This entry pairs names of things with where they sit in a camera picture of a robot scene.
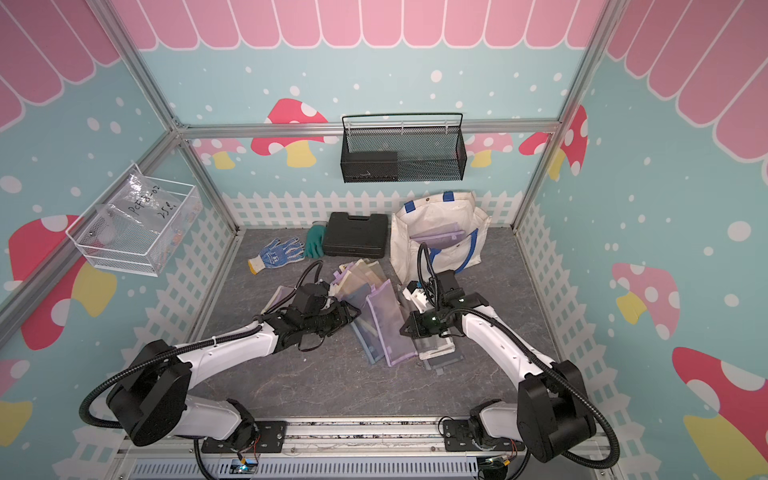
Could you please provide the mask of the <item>cream canvas tote bag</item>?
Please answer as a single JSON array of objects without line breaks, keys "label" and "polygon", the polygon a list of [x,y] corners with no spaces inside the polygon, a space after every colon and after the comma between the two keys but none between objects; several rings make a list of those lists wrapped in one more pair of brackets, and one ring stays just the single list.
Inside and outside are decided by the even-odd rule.
[{"label": "cream canvas tote bag", "polygon": [[445,191],[406,202],[393,214],[390,263],[403,283],[417,278],[421,244],[428,247],[434,270],[461,272],[481,262],[490,217],[472,192]]}]

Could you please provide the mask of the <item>beige mesh pouch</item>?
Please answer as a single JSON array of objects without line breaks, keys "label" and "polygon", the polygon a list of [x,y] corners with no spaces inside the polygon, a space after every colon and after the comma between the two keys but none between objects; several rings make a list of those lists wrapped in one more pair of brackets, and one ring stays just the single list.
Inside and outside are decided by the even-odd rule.
[{"label": "beige mesh pouch", "polygon": [[334,273],[329,293],[343,300],[361,288],[370,290],[381,287],[388,280],[378,261],[359,259],[356,262],[342,264]]}]

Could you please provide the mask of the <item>blue white work glove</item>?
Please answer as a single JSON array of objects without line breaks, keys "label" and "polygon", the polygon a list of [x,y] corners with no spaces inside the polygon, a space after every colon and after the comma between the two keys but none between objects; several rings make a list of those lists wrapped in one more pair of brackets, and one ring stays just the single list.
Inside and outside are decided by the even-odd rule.
[{"label": "blue white work glove", "polygon": [[282,268],[304,258],[304,244],[298,238],[274,239],[259,254],[248,260],[249,270],[256,275],[265,269]]}]

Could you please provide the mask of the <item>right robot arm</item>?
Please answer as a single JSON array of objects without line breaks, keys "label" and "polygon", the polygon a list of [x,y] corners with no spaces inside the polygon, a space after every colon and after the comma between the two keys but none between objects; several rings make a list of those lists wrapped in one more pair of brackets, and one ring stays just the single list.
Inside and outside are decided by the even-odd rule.
[{"label": "right robot arm", "polygon": [[621,457],[618,435],[589,399],[583,376],[569,360],[557,362],[534,349],[504,323],[478,293],[466,293],[452,270],[436,271],[426,244],[417,251],[416,290],[426,303],[405,320],[400,333],[412,339],[467,338],[480,346],[511,379],[517,400],[476,406],[466,421],[468,436],[490,450],[508,441],[531,459],[546,463],[562,456],[593,470],[614,467]]}]

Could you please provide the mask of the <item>black plastic tool case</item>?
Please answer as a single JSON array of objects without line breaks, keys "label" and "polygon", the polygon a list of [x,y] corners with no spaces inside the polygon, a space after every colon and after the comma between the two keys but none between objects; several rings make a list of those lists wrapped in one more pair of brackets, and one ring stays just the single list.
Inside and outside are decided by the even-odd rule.
[{"label": "black plastic tool case", "polygon": [[327,256],[383,258],[388,230],[385,214],[358,216],[333,212],[326,225],[322,249]]}]

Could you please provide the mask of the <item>black box in basket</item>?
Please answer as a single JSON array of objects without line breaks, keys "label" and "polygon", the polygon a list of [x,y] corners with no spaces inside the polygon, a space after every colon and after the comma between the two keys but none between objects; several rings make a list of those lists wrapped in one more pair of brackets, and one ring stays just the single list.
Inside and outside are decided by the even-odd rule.
[{"label": "black box in basket", "polygon": [[399,179],[395,151],[343,152],[340,164],[345,183],[396,182]]}]

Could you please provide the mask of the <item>green rubber glove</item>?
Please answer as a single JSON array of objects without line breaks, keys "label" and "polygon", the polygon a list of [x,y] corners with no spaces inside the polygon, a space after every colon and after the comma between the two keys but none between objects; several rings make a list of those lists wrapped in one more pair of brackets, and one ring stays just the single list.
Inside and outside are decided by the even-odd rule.
[{"label": "green rubber glove", "polygon": [[305,257],[320,259],[324,256],[323,242],[326,233],[325,221],[316,221],[309,228],[305,242]]}]

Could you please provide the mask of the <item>white grey mesh pouch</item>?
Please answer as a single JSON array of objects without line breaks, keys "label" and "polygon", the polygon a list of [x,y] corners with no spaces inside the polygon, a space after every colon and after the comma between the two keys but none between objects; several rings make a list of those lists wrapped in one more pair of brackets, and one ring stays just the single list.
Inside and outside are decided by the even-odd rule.
[{"label": "white grey mesh pouch", "polygon": [[413,340],[420,360],[429,360],[455,351],[455,344],[450,337],[431,336]]}]

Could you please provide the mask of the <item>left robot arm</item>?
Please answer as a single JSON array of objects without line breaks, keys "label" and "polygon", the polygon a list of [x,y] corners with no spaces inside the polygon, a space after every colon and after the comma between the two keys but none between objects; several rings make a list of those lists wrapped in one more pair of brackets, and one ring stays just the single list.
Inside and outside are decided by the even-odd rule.
[{"label": "left robot arm", "polygon": [[146,344],[126,369],[85,396],[78,415],[89,426],[123,430],[137,447],[176,436],[212,439],[242,452],[261,438],[253,415],[234,399],[208,400],[191,390],[237,365],[299,346],[307,335],[330,337],[360,314],[331,295],[328,283],[299,279],[242,328],[194,343]]}]

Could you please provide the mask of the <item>grey pouch under white pouch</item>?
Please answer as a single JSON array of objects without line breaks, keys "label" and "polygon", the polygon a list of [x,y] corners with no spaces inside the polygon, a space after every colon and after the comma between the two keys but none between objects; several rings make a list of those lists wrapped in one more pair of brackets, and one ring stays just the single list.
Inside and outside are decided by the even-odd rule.
[{"label": "grey pouch under white pouch", "polygon": [[454,351],[445,355],[423,360],[423,365],[427,371],[432,371],[436,375],[443,375],[445,368],[456,363],[462,362],[464,356],[459,351]]}]

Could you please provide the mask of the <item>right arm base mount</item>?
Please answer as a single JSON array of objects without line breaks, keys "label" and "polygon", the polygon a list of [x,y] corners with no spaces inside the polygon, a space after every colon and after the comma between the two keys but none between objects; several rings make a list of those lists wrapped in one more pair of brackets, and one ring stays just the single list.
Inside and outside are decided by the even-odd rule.
[{"label": "right arm base mount", "polygon": [[447,452],[517,452],[524,453],[519,440],[494,438],[485,432],[478,420],[442,417],[437,423]]}]

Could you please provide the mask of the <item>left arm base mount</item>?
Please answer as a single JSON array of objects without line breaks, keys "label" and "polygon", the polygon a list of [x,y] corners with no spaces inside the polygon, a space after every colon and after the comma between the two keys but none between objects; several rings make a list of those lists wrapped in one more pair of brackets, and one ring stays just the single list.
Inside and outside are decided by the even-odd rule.
[{"label": "left arm base mount", "polygon": [[225,440],[206,438],[201,452],[241,455],[281,453],[287,427],[287,421],[257,420],[248,427],[239,427]]}]

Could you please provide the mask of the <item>blue grey mesh pouch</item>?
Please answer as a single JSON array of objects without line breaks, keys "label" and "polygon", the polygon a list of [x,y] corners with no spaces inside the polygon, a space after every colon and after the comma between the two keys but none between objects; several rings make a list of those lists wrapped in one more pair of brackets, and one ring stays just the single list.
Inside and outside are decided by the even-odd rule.
[{"label": "blue grey mesh pouch", "polygon": [[350,295],[347,295],[345,300],[360,310],[360,314],[355,318],[351,326],[362,345],[369,363],[375,364],[384,358],[384,352],[372,311],[367,303],[367,297],[370,294],[371,287],[368,284],[364,284]]}]

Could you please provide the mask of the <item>clear plastic labelled bag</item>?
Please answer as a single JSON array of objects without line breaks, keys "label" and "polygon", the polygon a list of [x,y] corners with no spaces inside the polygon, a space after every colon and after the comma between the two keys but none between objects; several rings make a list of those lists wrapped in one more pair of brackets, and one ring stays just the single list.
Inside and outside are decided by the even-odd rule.
[{"label": "clear plastic labelled bag", "polygon": [[97,206],[89,228],[95,245],[128,253],[144,253],[159,239],[180,200],[134,168],[118,191]]}]

